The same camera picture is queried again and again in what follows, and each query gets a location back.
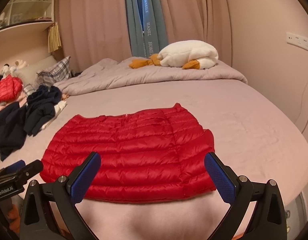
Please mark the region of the red down puffer jacket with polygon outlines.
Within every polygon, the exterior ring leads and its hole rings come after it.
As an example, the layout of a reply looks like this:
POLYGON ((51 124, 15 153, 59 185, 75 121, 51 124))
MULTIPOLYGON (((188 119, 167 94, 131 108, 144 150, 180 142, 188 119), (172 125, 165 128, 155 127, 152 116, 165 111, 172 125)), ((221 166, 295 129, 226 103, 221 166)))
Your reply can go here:
POLYGON ((72 117, 42 157, 41 178, 68 175, 91 152, 101 167, 88 199, 155 203, 192 198, 215 190, 204 167, 214 137, 180 104, 118 116, 72 117))

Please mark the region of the dark navy clothes pile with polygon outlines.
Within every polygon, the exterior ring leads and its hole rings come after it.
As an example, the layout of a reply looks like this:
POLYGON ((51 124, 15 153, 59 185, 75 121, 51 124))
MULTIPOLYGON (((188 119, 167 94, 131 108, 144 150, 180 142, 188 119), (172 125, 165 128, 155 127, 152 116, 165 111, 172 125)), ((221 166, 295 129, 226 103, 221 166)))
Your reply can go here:
POLYGON ((56 117, 55 106, 62 100, 62 93, 55 86, 39 86, 30 94, 27 103, 11 103, 0 111, 0 161, 19 150, 26 137, 36 136, 42 126, 56 117))

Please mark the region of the folded red puffer jacket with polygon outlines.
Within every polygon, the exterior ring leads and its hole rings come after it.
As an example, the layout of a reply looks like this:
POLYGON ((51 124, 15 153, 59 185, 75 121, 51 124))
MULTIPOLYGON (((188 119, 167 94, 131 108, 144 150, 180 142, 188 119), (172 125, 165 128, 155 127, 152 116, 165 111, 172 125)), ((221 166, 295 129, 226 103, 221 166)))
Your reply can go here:
POLYGON ((8 75, 0 81, 0 103, 14 101, 21 90, 21 79, 8 75))

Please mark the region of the small white plush toy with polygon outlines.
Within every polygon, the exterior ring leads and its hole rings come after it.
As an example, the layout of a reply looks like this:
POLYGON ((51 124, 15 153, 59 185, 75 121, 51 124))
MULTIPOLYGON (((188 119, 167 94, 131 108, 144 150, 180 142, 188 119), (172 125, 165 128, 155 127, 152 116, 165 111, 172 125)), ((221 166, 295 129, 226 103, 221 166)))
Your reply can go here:
POLYGON ((19 71, 22 68, 25 68, 28 66, 28 63, 24 60, 16 60, 12 66, 9 64, 5 64, 0 72, 0 76, 2 78, 6 78, 8 75, 11 75, 12 77, 17 77, 19 75, 19 71))

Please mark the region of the plaid grey pillow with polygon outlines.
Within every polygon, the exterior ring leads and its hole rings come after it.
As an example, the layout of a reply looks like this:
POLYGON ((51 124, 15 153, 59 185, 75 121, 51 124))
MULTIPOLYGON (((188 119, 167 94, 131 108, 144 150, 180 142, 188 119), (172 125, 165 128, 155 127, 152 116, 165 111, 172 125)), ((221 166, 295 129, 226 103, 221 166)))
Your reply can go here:
POLYGON ((38 89, 41 85, 50 87, 57 82, 70 79, 70 59, 71 57, 68 56, 57 62, 54 66, 38 72, 34 81, 34 88, 38 89))

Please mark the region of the yellow tassel hanging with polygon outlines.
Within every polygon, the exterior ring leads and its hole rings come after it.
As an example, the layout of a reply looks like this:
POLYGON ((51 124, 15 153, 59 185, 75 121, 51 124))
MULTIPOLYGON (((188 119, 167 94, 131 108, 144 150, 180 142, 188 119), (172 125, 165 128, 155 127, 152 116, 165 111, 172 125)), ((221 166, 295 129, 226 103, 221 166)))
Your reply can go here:
POLYGON ((62 47, 61 36, 57 22, 48 29, 48 52, 52 53, 62 47))

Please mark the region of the grey folded duvet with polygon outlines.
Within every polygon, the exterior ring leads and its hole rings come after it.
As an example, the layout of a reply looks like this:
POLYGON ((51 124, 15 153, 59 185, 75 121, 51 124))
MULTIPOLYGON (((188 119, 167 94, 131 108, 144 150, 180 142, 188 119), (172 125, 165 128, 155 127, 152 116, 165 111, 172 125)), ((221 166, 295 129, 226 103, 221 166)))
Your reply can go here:
POLYGON ((238 80, 247 84, 247 78, 222 61, 210 69, 182 69, 177 67, 145 66, 130 68, 135 60, 130 57, 121 62, 106 58, 84 70, 79 76, 54 84, 69 96, 146 83, 193 80, 238 80))

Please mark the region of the pink curtain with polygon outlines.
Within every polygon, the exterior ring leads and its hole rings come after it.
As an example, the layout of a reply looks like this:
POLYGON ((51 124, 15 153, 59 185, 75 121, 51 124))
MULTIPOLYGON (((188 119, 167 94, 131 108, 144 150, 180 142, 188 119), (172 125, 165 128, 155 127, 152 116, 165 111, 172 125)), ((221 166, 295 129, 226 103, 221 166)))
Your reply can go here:
MULTIPOLYGON (((227 0, 160 0, 168 45, 200 40, 214 46, 219 59, 232 62, 227 0)), ((65 56, 75 70, 101 59, 122 61, 133 56, 125 0, 57 0, 56 19, 65 56)))

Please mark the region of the white goose plush toy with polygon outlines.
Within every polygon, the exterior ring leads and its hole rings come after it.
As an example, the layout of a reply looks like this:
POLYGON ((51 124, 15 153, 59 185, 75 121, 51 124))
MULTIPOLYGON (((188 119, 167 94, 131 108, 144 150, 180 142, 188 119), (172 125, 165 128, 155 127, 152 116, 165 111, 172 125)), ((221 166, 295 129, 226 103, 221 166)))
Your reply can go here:
POLYGON ((176 67, 182 69, 209 69, 219 59, 217 49, 203 41, 187 40, 169 44, 148 59, 135 59, 129 64, 132 69, 144 66, 176 67))

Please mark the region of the blue grey curtain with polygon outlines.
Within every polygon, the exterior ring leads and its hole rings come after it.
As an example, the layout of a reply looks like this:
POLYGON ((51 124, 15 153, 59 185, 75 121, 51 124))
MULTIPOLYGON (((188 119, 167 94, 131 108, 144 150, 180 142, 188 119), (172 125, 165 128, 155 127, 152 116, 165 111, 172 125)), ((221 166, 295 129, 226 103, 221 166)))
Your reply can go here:
POLYGON ((168 45, 160 0, 125 0, 133 56, 150 57, 168 45))

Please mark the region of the cream wall shelf unit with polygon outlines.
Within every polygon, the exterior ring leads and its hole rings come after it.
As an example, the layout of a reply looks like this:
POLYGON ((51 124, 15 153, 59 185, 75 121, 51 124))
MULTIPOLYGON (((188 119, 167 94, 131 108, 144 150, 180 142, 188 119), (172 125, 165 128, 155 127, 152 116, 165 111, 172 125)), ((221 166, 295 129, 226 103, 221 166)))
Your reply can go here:
POLYGON ((55 0, 10 0, 0 15, 0 36, 44 31, 55 22, 55 0))

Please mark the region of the white wall power strip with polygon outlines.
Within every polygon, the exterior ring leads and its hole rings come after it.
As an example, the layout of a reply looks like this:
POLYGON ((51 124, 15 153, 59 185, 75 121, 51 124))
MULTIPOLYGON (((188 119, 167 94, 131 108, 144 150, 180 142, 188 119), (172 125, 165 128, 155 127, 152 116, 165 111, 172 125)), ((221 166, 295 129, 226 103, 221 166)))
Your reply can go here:
POLYGON ((308 51, 308 38, 293 33, 286 33, 286 42, 308 51))

